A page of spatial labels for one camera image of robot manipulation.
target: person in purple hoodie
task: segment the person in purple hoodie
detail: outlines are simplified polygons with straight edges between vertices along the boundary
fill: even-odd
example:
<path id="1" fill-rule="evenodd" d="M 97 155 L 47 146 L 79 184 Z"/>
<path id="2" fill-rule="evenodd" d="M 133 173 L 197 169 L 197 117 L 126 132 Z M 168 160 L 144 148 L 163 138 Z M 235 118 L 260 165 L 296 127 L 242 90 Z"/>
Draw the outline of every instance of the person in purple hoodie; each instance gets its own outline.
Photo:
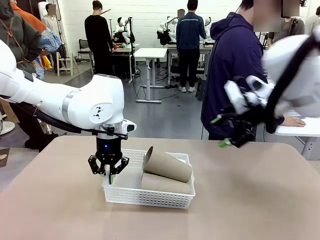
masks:
<path id="1" fill-rule="evenodd" d="M 216 41 L 211 53 L 206 92 L 202 104 L 201 121 L 209 132 L 209 140 L 224 140 L 232 137 L 229 123 L 213 125 L 221 109 L 230 105 L 224 89 L 228 80 L 236 76 L 256 76 L 267 83 L 262 66 L 263 46 L 254 32 L 254 24 L 262 25 L 279 11 L 279 0 L 242 0 L 237 13 L 230 12 L 227 18 L 211 26 L 210 35 Z M 245 81 L 241 87 L 249 89 Z M 299 118 L 285 116 L 278 120 L 284 126 L 304 127 Z"/>

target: purple hoodie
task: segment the purple hoodie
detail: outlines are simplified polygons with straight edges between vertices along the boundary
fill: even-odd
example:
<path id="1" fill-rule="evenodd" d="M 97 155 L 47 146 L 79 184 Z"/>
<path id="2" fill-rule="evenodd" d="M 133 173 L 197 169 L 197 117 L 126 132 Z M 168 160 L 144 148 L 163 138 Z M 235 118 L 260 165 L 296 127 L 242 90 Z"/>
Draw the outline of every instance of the purple hoodie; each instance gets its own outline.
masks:
<path id="1" fill-rule="evenodd" d="M 242 15 L 236 13 L 232 18 L 233 15 L 234 12 L 231 12 L 227 18 L 211 26 L 210 35 L 213 40 L 217 40 L 224 33 L 216 44 L 214 56 L 214 50 L 211 53 L 201 112 L 201 121 L 205 129 L 210 134 L 224 138 L 231 137 L 233 133 L 230 125 L 225 123 L 216 126 L 210 122 L 217 117 L 221 109 L 230 104 L 224 89 L 227 81 L 236 76 L 247 78 L 253 75 L 267 82 L 261 63 L 263 47 L 253 26 Z M 240 82 L 240 86 L 249 89 L 245 81 Z"/>

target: white sneaker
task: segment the white sneaker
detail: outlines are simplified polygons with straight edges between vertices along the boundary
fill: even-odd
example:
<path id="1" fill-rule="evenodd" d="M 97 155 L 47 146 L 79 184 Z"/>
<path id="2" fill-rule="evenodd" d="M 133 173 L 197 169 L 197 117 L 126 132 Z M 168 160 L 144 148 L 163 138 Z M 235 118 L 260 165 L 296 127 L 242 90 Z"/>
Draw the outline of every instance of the white sneaker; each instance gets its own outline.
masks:
<path id="1" fill-rule="evenodd" d="M 182 87 L 180 85 L 179 85 L 179 91 L 182 92 L 182 93 L 186 93 L 187 92 L 186 87 L 185 86 Z"/>
<path id="2" fill-rule="evenodd" d="M 189 87 L 189 90 L 188 90 L 189 93 L 193 93 L 194 91 L 196 91 L 195 86 Z"/>

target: white round base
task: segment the white round base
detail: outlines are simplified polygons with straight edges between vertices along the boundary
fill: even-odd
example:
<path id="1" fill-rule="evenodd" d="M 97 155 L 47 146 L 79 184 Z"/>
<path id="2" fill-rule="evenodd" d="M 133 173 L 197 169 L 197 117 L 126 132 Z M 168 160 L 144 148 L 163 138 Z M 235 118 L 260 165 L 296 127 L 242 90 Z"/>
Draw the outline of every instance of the white round base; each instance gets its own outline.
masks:
<path id="1" fill-rule="evenodd" d="M 2 131 L 0 132 L 0 135 L 7 134 L 11 132 L 13 129 L 15 129 L 16 125 L 11 121 L 4 121 L 2 125 Z"/>

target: person in blue jacket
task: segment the person in blue jacket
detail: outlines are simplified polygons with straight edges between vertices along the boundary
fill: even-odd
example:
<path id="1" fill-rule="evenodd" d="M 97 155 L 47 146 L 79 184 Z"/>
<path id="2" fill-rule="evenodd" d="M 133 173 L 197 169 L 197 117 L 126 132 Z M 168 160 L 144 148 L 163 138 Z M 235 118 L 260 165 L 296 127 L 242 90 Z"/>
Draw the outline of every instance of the person in blue jacket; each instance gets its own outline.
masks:
<path id="1" fill-rule="evenodd" d="M 254 32 L 254 24 L 263 25 L 268 18 L 275 16 L 280 6 L 278 0 L 242 0 L 237 13 L 230 12 L 227 18 L 211 26 L 211 38 L 218 42 L 211 53 L 206 92 L 202 104 L 201 121 L 209 132 L 209 140 L 230 138 L 233 128 L 228 122 L 213 125 L 221 109 L 230 105 L 224 89 L 228 80 L 236 76 L 247 78 L 256 76 L 267 83 L 262 66 L 263 46 Z M 249 89 L 245 81 L 239 83 Z M 281 117 L 279 124 L 303 127 L 305 123 L 292 116 Z"/>
<path id="2" fill-rule="evenodd" d="M 189 69 L 189 93 L 193 93 L 197 80 L 197 68 L 200 58 L 200 36 L 207 38 L 204 19 L 195 14 L 198 0 L 189 0 L 188 13 L 181 17 L 176 27 L 176 47 L 179 52 L 180 86 L 179 90 L 185 93 Z"/>

